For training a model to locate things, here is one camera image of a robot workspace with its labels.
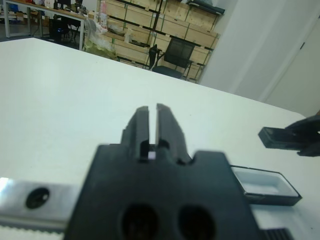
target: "black plastic mount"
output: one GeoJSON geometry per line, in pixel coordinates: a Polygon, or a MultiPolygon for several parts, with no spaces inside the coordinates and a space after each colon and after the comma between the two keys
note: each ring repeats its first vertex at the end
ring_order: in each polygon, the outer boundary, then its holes
{"type": "Polygon", "coordinates": [[[98,147],[64,239],[264,240],[225,155],[191,159],[162,104],[156,131],[153,148],[148,108],[140,107],[120,144],[98,147]]]}
{"type": "Polygon", "coordinates": [[[299,151],[306,157],[320,156],[320,115],[297,121],[285,129],[263,127],[259,137],[268,149],[299,151]]]}

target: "hole in rail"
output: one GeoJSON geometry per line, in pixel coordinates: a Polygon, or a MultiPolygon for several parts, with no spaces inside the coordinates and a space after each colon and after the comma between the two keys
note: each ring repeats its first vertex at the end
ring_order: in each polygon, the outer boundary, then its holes
{"type": "Polygon", "coordinates": [[[28,209],[37,209],[43,206],[49,199],[49,190],[45,187],[40,187],[29,193],[26,198],[25,205],[28,209]]]}

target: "screw hole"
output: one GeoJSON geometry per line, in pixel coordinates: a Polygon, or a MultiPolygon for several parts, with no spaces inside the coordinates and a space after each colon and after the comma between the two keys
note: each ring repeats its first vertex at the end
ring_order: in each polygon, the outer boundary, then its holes
{"type": "Polygon", "coordinates": [[[25,205],[28,209],[37,209],[45,204],[49,199],[49,190],[44,187],[37,188],[30,192],[25,205]]]}
{"type": "Polygon", "coordinates": [[[122,230],[126,240],[152,240],[158,230],[157,214],[148,205],[133,205],[124,213],[122,230]]]}
{"type": "Polygon", "coordinates": [[[209,213],[199,206],[185,206],[178,218],[181,234],[186,240],[212,240],[215,225],[209,213]]]}

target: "white tabletop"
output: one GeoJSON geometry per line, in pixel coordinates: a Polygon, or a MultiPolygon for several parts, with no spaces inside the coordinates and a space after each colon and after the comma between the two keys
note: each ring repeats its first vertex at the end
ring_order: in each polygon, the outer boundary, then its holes
{"type": "MultiPolygon", "coordinates": [[[[253,206],[261,228],[319,239],[320,157],[266,149],[258,137],[302,115],[34,38],[0,43],[0,176],[80,185],[97,145],[119,143],[140,106],[155,142],[157,103],[171,108],[190,155],[222,151],[233,165],[281,172],[302,195],[293,207],[253,206]]],[[[4,235],[60,239],[1,227],[4,235]]]]}

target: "black chair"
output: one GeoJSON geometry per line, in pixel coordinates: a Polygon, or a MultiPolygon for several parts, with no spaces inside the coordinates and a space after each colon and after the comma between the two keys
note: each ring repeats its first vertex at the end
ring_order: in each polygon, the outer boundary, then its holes
{"type": "Polygon", "coordinates": [[[195,45],[190,42],[177,38],[171,38],[165,53],[160,55],[161,50],[157,48],[157,45],[154,45],[149,50],[149,69],[152,69],[152,71],[155,73],[167,75],[177,79],[180,79],[188,69],[188,73],[186,75],[187,79],[192,63],[192,61],[190,61],[190,56],[194,48],[195,45]],[[166,62],[184,68],[184,72],[179,72],[166,66],[157,66],[159,59],[161,59],[163,56],[166,62]]]}

